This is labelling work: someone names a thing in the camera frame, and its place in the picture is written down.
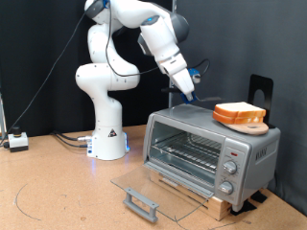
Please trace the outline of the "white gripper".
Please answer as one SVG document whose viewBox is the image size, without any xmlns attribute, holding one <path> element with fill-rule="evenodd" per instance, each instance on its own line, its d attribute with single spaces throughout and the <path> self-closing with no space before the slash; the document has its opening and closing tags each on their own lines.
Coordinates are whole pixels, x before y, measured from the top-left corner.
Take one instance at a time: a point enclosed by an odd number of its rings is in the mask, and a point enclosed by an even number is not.
<svg viewBox="0 0 307 230">
<path fill-rule="evenodd" d="M 195 87 L 187 69 L 183 69 L 173 75 L 170 75 L 173 84 L 186 96 L 188 100 L 195 100 Z"/>
</svg>

